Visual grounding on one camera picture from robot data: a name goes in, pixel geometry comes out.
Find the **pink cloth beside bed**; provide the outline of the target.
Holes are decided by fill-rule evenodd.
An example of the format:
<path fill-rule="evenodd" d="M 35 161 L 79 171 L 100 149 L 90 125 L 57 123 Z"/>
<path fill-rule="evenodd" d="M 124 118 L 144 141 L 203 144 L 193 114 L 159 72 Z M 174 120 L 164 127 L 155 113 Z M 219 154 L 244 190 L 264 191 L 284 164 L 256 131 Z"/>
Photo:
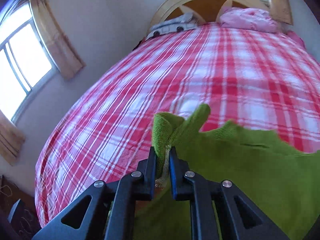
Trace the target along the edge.
<path fill-rule="evenodd" d="M 288 36 L 289 38 L 291 38 L 292 40 L 294 40 L 294 41 L 295 41 L 297 44 L 299 44 L 302 48 L 306 49 L 304 41 L 303 41 L 302 38 L 300 38 L 294 31 L 288 30 L 286 34 L 287 34 L 287 36 Z"/>

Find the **side window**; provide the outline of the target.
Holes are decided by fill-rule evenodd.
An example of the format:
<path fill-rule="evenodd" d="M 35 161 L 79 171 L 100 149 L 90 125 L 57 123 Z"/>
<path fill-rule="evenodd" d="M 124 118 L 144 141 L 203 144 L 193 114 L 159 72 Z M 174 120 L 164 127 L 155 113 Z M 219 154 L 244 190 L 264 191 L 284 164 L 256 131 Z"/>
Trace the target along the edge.
<path fill-rule="evenodd" d="M 16 122 L 57 67 L 37 30 L 30 4 L 1 24 L 1 111 Z"/>

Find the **red white plaid bedsheet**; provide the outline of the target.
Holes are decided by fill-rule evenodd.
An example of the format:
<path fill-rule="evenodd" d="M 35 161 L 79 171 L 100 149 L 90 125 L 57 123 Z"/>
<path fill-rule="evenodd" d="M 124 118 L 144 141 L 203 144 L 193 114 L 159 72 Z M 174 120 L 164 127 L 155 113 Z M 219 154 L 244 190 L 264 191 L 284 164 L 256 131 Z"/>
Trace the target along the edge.
<path fill-rule="evenodd" d="M 204 130 L 233 120 L 319 149 L 319 63 L 299 42 L 216 23 L 163 35 L 116 63 L 53 130 L 35 166 L 41 226 L 94 181 L 133 171 L 156 113 L 188 117 L 201 103 L 211 109 Z"/>

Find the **yellow right window curtain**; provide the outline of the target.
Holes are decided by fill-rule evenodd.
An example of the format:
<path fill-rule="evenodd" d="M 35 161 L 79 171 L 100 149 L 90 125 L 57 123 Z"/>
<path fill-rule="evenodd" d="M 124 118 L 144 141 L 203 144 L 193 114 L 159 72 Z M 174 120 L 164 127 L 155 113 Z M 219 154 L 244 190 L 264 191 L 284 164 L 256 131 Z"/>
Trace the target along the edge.
<path fill-rule="evenodd" d="M 293 25 L 293 17 L 289 0 L 268 0 L 270 15 L 278 22 Z"/>

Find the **cream wooden headboard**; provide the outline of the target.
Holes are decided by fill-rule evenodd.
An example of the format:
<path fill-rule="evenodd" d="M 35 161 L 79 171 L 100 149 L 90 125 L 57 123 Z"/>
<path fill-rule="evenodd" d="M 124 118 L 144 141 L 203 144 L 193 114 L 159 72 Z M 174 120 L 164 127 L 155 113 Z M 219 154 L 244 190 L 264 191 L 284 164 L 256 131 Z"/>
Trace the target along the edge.
<path fill-rule="evenodd" d="M 157 9 L 150 26 L 193 12 L 201 23 L 216 22 L 222 7 L 258 8 L 268 10 L 260 0 L 166 0 Z"/>

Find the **green orange striped knit sweater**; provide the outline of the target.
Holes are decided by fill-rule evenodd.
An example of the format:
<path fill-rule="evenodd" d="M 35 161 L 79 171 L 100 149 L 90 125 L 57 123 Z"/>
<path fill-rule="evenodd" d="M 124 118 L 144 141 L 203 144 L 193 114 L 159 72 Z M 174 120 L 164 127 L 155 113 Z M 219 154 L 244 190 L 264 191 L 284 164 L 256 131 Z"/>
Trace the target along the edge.
<path fill-rule="evenodd" d="M 243 107 L 239 122 L 218 122 L 216 109 L 201 104 L 132 118 L 136 136 L 152 131 L 158 173 L 174 146 L 204 178 L 234 182 L 290 239 L 305 237 L 319 217 L 319 110 Z"/>

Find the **yellow side curtain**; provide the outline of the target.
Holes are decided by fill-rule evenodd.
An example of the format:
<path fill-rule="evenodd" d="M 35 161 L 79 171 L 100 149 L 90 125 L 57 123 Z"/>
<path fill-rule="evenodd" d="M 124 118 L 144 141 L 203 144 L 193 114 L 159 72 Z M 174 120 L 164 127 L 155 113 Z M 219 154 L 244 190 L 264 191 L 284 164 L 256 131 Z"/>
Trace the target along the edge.
<path fill-rule="evenodd" d="M 64 79 L 72 79 L 84 68 L 84 61 L 59 26 L 47 0 L 29 0 L 29 3 L 37 31 L 52 61 Z"/>

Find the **pink pillow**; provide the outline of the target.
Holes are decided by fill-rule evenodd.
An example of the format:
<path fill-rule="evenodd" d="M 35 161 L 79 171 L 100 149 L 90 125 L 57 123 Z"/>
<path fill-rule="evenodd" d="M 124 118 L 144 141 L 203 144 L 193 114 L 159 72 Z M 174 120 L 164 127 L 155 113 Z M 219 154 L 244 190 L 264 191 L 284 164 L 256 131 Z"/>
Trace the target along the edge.
<path fill-rule="evenodd" d="M 270 13 L 258 8 L 223 7 L 218 22 L 223 28 L 246 29 L 265 33 L 278 33 L 279 23 Z"/>

